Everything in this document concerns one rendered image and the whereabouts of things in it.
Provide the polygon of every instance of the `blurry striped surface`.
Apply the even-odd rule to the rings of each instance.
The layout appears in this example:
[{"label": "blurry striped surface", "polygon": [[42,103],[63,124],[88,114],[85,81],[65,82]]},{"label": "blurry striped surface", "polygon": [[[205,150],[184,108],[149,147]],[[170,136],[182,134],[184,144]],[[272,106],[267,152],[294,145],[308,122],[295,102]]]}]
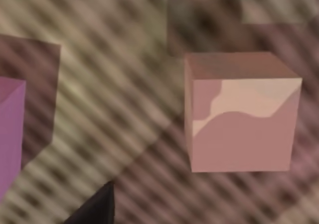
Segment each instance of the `blurry striped surface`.
[{"label": "blurry striped surface", "polygon": [[[236,26],[240,12],[225,3],[202,6],[221,35],[200,41],[271,50],[305,82],[291,172],[191,174],[179,117],[183,66],[166,53],[166,2],[0,0],[1,34],[62,46],[52,144],[8,191],[0,223],[62,223],[113,178],[116,223],[319,222],[318,17],[307,27]],[[34,115],[45,113],[41,105]]]}]

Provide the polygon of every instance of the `black object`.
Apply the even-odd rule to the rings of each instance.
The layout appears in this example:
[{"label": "black object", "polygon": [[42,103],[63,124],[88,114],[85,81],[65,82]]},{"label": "black object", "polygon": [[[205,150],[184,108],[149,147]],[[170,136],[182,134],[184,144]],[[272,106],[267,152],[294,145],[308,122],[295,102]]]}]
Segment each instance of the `black object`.
[{"label": "black object", "polygon": [[113,224],[114,214],[114,184],[108,182],[64,224]]}]

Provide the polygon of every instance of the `block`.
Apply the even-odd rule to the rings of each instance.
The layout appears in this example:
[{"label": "block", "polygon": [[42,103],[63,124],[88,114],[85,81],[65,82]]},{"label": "block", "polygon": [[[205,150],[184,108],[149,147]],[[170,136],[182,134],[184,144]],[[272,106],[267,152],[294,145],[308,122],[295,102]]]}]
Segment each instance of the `block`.
[{"label": "block", "polygon": [[21,168],[25,81],[0,77],[0,200]]},{"label": "block", "polygon": [[22,166],[52,141],[60,64],[58,44],[0,35],[0,76],[26,80]]},{"label": "block", "polygon": [[106,183],[64,224],[113,224],[115,215],[114,184]]},{"label": "block", "polygon": [[186,54],[192,172],[289,170],[301,84],[270,52]]}]

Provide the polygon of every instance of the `pink cube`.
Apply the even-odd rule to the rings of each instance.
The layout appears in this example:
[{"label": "pink cube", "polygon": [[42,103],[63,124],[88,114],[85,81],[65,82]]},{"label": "pink cube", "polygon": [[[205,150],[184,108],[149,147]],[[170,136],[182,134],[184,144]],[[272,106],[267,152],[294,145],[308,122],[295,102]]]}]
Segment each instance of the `pink cube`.
[{"label": "pink cube", "polygon": [[25,81],[0,77],[0,200],[21,169]]},{"label": "pink cube", "polygon": [[289,170],[301,84],[270,52],[186,54],[192,172]]}]

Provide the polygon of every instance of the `purple block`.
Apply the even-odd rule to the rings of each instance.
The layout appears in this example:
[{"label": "purple block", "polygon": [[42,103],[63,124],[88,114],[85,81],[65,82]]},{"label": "purple block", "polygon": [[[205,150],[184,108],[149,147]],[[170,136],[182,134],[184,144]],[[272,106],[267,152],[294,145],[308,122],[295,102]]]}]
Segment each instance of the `purple block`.
[{"label": "purple block", "polygon": [[25,86],[0,77],[0,200],[21,169]]}]

